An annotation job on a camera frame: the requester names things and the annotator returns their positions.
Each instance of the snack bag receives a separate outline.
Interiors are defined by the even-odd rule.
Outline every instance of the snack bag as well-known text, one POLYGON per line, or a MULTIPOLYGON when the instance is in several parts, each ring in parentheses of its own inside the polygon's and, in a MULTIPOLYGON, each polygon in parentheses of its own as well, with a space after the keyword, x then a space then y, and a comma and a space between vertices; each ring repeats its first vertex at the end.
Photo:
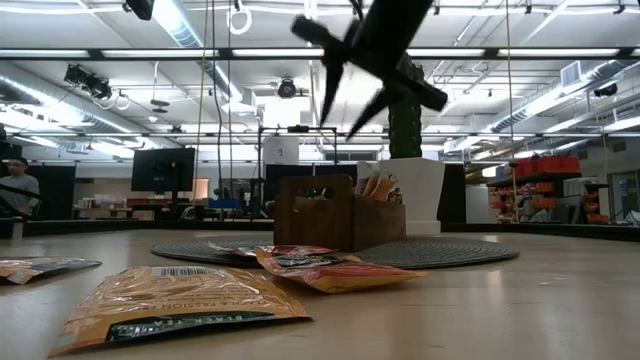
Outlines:
POLYGON ((258 262, 268 272, 330 294, 423 276, 414 271, 365 263, 355 256, 276 255, 260 249, 256 253, 258 262))
POLYGON ((367 180, 367 186, 365 186, 364 191, 362 192, 362 196, 369 197, 373 192, 373 189, 378 186, 378 178, 380 177, 380 173, 374 171, 374 173, 369 176, 369 180, 367 180))
POLYGON ((78 258, 62 257, 14 257, 0 258, 0 277, 24 285, 32 277, 56 270, 75 270, 102 264, 78 258))
POLYGON ((255 246, 255 247, 240 247, 229 248, 221 245, 217 245, 209 241, 209 247, 219 251, 224 251, 229 254, 244 256, 244 257, 256 257, 256 248, 260 248, 263 251, 278 254, 278 255, 323 255, 332 253, 333 250, 323 248, 320 246, 307 246, 307 245, 276 245, 276 246, 255 246))
POLYGON ((395 181, 393 181, 393 179, 391 179, 390 176, 380 176, 378 179, 378 184, 376 185, 375 189, 373 189, 373 191, 371 192, 371 198, 372 199, 376 199, 376 200, 380 200, 380 201, 387 201, 387 197, 389 196, 389 192, 391 191, 391 189, 393 189, 393 186, 395 185, 395 181))
POLYGON ((76 308, 50 356, 203 325, 306 317, 298 301, 244 270, 135 267, 107 277, 76 308))

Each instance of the wooden box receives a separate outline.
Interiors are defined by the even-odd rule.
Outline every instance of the wooden box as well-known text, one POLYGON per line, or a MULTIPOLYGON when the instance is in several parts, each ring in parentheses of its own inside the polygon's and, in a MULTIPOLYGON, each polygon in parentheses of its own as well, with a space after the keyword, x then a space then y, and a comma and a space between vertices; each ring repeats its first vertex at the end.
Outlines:
POLYGON ((276 203, 276 245, 314 245, 354 252, 405 238, 405 207, 352 193, 347 175, 282 179, 276 203), (330 189, 331 200, 299 194, 330 189))

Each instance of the man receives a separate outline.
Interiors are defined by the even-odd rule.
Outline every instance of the man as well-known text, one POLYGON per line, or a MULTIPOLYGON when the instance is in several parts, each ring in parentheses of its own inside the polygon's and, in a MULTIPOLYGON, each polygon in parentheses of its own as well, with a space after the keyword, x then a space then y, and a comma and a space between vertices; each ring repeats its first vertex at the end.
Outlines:
MULTIPOLYGON (((24 173, 28 167, 27 160, 23 157, 16 157, 9 160, 8 168, 9 174, 11 175, 0 179, 0 184, 29 191, 34 194, 40 194, 40 184, 38 184, 38 180, 33 176, 24 173)), ((2 196, 2 198, 4 198, 4 200, 16 210, 29 215, 32 213, 33 208, 38 205, 39 201, 38 199, 30 196, 1 189, 0 196, 2 196)))

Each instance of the wooden table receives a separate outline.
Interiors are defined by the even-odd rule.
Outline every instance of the wooden table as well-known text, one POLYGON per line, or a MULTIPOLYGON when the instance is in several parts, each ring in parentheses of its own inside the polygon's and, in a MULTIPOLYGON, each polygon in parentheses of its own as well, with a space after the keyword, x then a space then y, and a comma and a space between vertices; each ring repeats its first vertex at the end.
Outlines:
MULTIPOLYGON (((138 265, 193 264, 155 256, 149 252, 153 244, 220 234, 139 230, 26 238, 13 246, 0 242, 2 256, 104 262, 24 286, 0 286, 2 358, 44 359, 65 319, 105 276, 138 265)), ((314 321, 165 336, 63 358, 638 359, 639 244, 530 234, 456 236, 504 242, 522 255, 434 270, 404 284, 352 294, 323 295, 278 282, 304 303, 314 321)))

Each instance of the gray placemat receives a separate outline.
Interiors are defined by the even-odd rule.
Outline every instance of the gray placemat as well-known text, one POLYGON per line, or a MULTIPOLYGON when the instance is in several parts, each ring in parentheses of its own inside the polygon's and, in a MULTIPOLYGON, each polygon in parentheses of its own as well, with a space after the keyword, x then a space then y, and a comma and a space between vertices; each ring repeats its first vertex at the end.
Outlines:
POLYGON ((273 245, 273 236, 269 235, 238 235, 216 236, 202 240, 185 240, 155 244, 151 252, 156 255, 174 259, 196 262, 223 264, 241 268, 262 268, 255 258, 246 258, 215 250, 209 247, 209 242, 230 248, 254 247, 273 245))
MULTIPOLYGON (((255 259, 227 255, 210 248, 209 242, 226 247, 273 245, 272 234, 217 236, 197 241, 156 244, 151 252, 176 259, 260 268, 255 259)), ((510 246, 487 241, 450 237, 414 237, 375 246, 354 255, 379 265, 401 269, 429 269, 506 260, 517 257, 519 252, 510 246)))

